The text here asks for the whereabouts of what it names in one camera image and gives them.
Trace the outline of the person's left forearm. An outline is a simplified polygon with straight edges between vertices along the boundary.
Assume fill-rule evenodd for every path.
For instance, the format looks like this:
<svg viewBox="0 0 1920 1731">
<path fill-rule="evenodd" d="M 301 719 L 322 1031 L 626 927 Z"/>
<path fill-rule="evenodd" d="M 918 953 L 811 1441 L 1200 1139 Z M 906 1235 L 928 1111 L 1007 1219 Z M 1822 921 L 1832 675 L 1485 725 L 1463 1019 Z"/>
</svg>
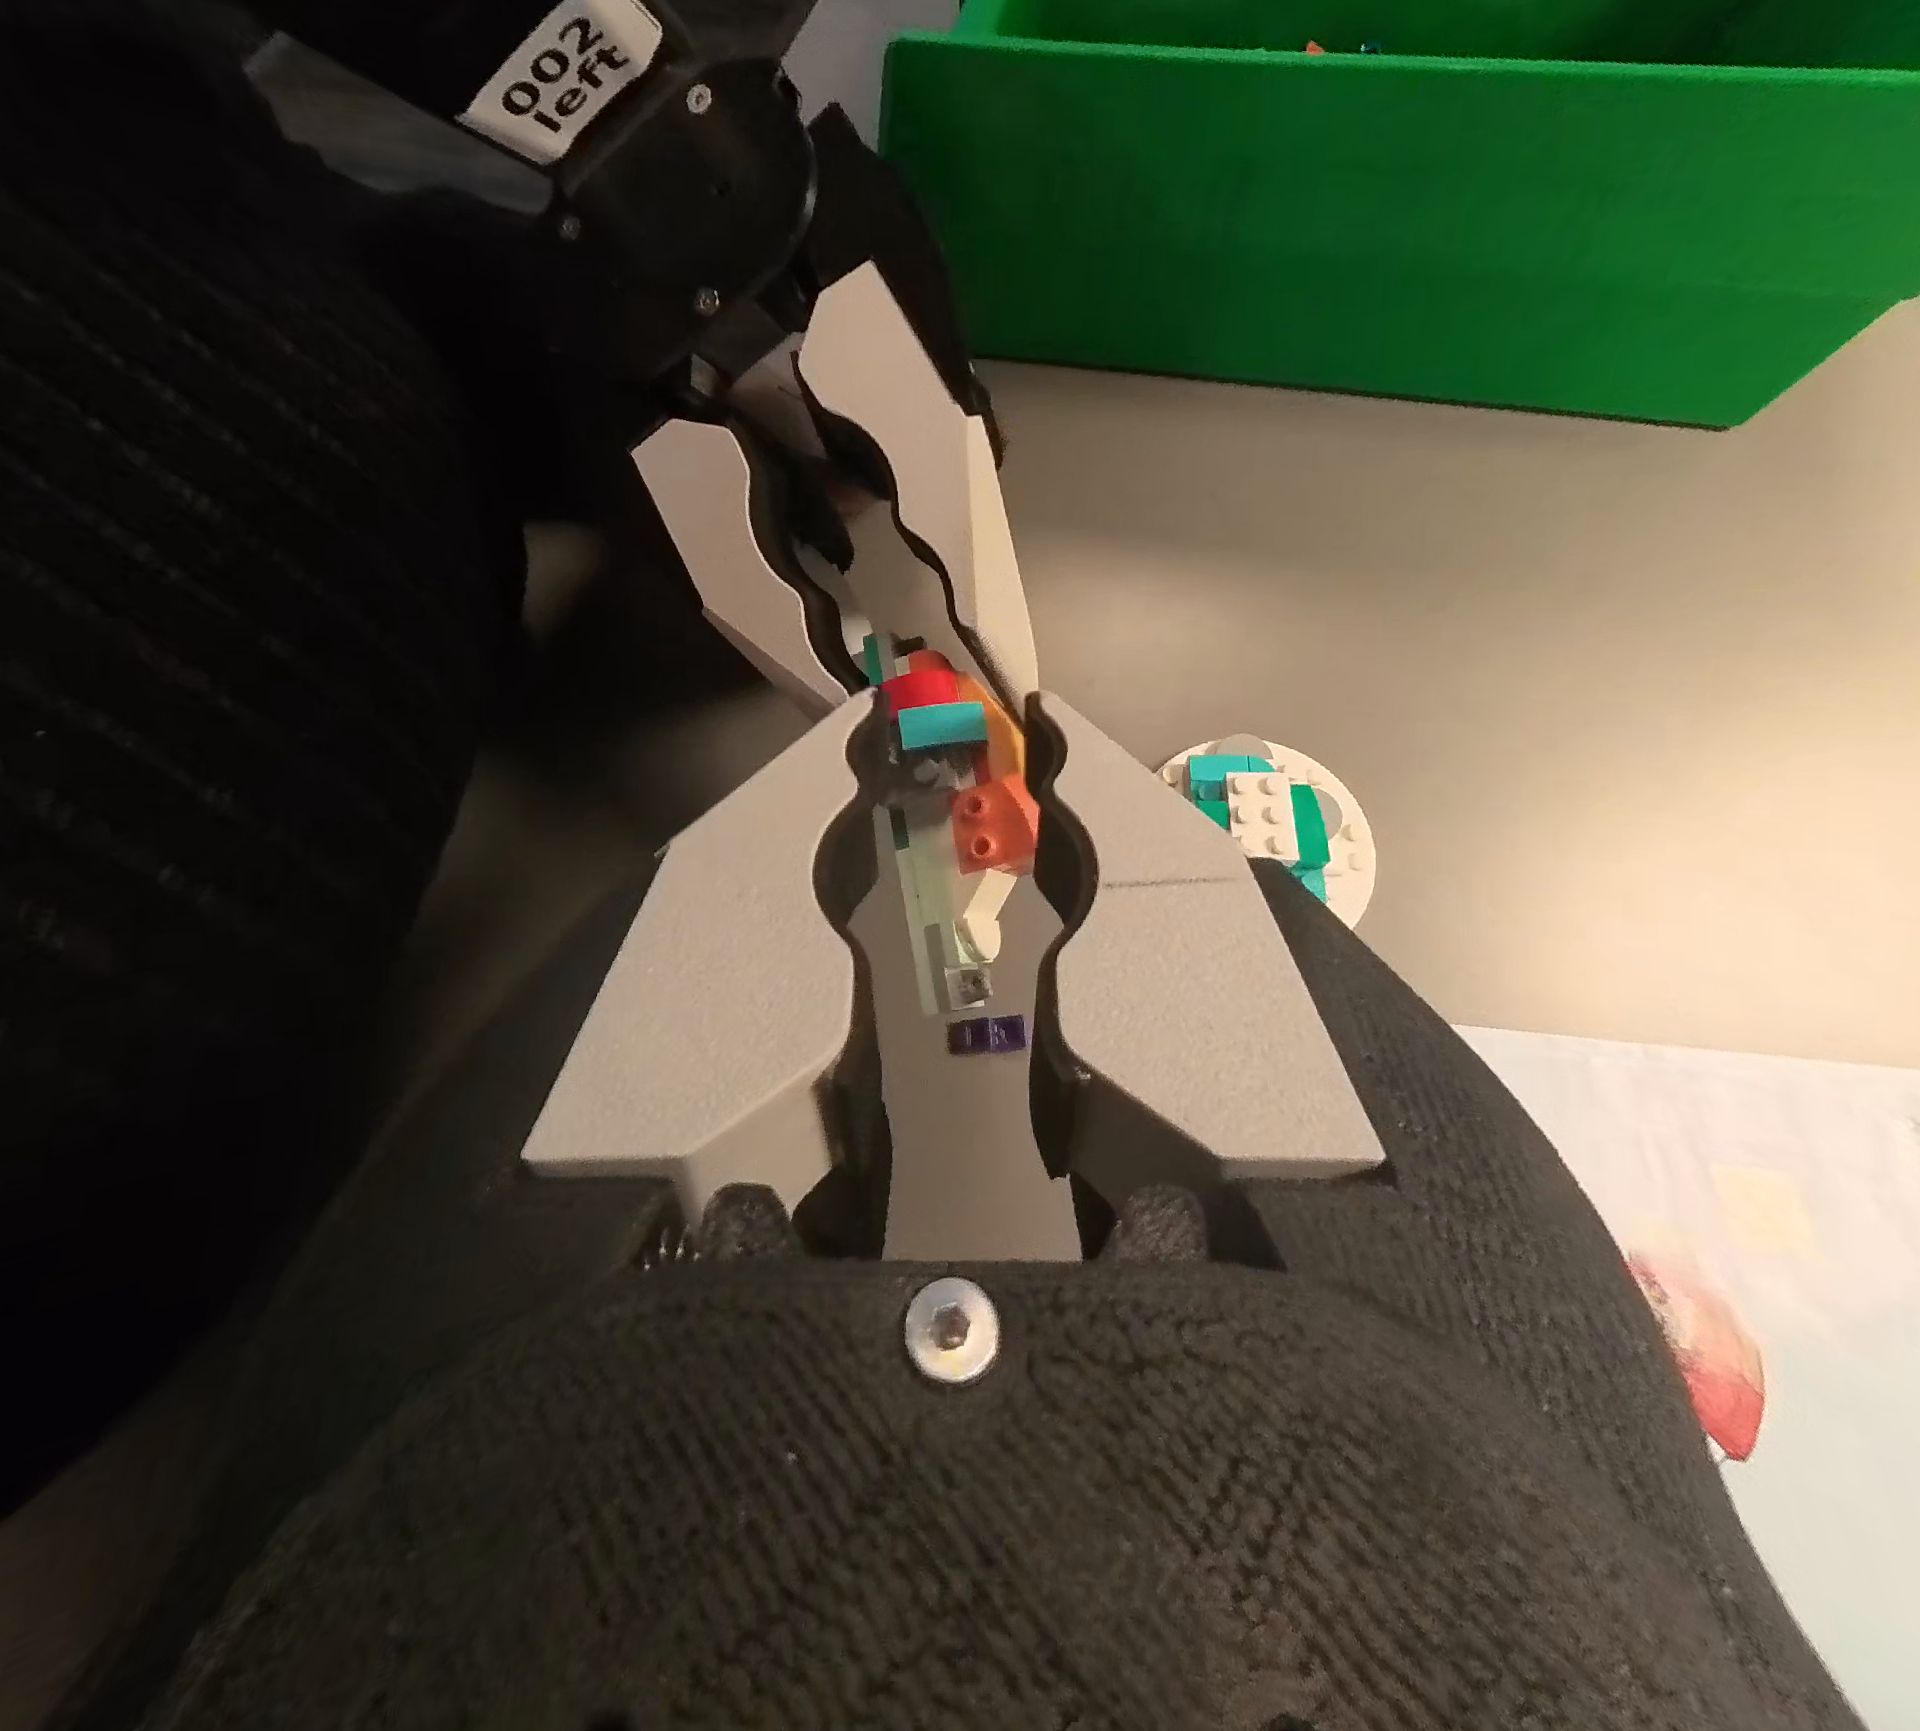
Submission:
<svg viewBox="0 0 1920 1731">
<path fill-rule="evenodd" d="M 3 1483 L 372 1125 L 372 1025 L 580 505 L 549 230 L 290 142 L 225 0 L 3 0 Z"/>
</svg>

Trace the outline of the teal brick model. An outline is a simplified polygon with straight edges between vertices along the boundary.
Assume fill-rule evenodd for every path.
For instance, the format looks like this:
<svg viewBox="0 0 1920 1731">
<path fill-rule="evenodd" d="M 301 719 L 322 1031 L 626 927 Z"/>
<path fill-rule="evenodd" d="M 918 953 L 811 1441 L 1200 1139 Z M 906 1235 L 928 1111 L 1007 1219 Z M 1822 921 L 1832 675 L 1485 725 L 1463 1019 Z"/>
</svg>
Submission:
<svg viewBox="0 0 1920 1731">
<path fill-rule="evenodd" d="M 1291 873 L 1345 925 L 1363 923 L 1381 879 L 1376 833 L 1355 791 L 1320 759 L 1229 733 L 1166 757 L 1159 777 L 1229 831 L 1249 859 Z"/>
</svg>

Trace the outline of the orange toy brick model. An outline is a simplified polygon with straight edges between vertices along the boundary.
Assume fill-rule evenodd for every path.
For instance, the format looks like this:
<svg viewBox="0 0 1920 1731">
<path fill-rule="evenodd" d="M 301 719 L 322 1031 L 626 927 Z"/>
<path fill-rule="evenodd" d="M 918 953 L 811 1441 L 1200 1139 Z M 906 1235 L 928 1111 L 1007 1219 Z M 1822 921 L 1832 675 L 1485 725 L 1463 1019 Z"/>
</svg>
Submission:
<svg viewBox="0 0 1920 1731">
<path fill-rule="evenodd" d="M 1041 837 L 1024 725 L 922 639 L 872 631 L 860 661 L 890 773 L 876 839 L 899 879 L 920 1007 L 945 1023 L 995 1015 L 1001 917 Z"/>
</svg>

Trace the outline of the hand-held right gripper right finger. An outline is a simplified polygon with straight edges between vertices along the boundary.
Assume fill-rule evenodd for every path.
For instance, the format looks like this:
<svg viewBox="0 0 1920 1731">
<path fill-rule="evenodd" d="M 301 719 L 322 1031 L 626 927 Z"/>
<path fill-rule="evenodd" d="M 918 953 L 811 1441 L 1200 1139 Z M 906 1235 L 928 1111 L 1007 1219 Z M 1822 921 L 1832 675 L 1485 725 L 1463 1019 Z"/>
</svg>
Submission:
<svg viewBox="0 0 1920 1731">
<path fill-rule="evenodd" d="M 1053 691 L 1024 707 L 1036 971 L 1029 1107 L 1051 1175 L 1108 1207 L 1338 1179 L 1384 1149 L 1234 837 Z"/>
</svg>

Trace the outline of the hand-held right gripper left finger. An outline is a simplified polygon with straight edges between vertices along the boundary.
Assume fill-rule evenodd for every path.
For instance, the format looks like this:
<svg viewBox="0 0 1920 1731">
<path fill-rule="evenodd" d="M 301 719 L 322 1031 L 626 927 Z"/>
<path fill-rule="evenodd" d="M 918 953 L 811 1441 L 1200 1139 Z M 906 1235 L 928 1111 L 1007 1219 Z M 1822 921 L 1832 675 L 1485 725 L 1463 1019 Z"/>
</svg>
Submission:
<svg viewBox="0 0 1920 1731">
<path fill-rule="evenodd" d="M 875 689 L 831 709 L 661 851 L 521 1159 L 655 1177 L 697 1221 L 764 1185 L 794 1221 L 885 1221 L 894 1143 L 872 973 L 886 769 Z"/>
</svg>

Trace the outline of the green plastic bin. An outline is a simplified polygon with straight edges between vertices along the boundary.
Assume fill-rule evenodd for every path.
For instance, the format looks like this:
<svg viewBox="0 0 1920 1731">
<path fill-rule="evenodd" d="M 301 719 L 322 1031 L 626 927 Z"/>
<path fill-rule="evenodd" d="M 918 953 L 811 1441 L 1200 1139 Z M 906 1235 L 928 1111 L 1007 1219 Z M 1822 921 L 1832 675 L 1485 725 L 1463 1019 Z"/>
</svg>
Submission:
<svg viewBox="0 0 1920 1731">
<path fill-rule="evenodd" d="M 1916 0 L 967 0 L 879 134 L 993 358 L 1731 427 L 1916 298 Z"/>
</svg>

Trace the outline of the open pale blue instruction booklet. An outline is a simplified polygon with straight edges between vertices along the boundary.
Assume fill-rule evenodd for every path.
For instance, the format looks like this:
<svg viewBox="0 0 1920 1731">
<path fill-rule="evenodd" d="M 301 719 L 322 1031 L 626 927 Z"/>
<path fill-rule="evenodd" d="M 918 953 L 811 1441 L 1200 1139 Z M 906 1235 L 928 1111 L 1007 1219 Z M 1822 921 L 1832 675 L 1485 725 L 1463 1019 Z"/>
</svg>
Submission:
<svg viewBox="0 0 1920 1731">
<path fill-rule="evenodd" d="M 1662 1319 L 1797 1621 L 1919 1725 L 1919 1077 L 1464 1025 Z"/>
</svg>

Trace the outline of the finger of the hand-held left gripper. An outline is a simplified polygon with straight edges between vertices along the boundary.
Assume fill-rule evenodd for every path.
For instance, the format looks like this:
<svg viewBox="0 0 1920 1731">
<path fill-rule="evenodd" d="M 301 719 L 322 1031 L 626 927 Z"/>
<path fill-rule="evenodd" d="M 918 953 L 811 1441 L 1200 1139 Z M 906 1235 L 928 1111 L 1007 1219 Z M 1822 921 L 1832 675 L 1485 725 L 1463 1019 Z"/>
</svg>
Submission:
<svg viewBox="0 0 1920 1731">
<path fill-rule="evenodd" d="M 736 423 L 670 417 L 638 477 L 709 623 L 807 717 L 869 687 L 837 593 L 802 559 L 778 459 Z"/>
<path fill-rule="evenodd" d="M 825 425 L 876 453 L 879 493 L 984 679 L 1004 699 L 1035 695 L 1041 655 L 990 425 L 954 397 L 875 260 L 820 292 L 796 376 Z"/>
</svg>

